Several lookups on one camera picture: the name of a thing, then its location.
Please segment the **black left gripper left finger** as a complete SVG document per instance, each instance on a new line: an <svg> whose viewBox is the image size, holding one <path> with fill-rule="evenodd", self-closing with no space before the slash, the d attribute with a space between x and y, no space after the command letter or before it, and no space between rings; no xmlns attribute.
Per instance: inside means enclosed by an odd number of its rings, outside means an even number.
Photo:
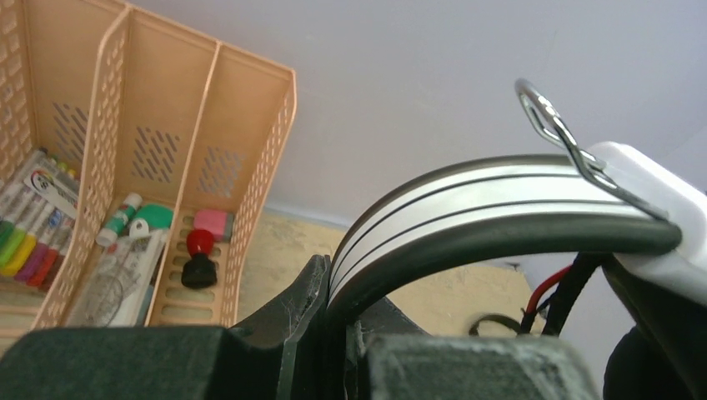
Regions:
<svg viewBox="0 0 707 400"><path fill-rule="evenodd" d="M233 327L63 327L2 356L4 399L315 399L329 257Z"/></svg>

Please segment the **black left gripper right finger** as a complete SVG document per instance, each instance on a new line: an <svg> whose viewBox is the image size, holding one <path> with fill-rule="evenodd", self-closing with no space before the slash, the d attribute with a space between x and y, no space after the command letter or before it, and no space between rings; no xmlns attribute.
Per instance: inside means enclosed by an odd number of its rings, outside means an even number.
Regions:
<svg viewBox="0 0 707 400"><path fill-rule="evenodd" d="M597 399L579 354L555 337L437 337L383 298L346 328L350 399Z"/></svg>

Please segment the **white and black headphones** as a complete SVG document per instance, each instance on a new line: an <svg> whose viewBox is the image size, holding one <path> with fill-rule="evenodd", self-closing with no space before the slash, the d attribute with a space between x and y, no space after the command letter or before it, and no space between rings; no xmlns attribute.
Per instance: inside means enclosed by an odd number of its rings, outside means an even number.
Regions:
<svg viewBox="0 0 707 400"><path fill-rule="evenodd" d="M346 233L329 278L333 342L393 290L464 264L575 253L608 268L621 300L695 399L706 395L706 196L635 148L579 147L550 100L514 89L534 130L565 150L484 158L395 188Z"/></svg>

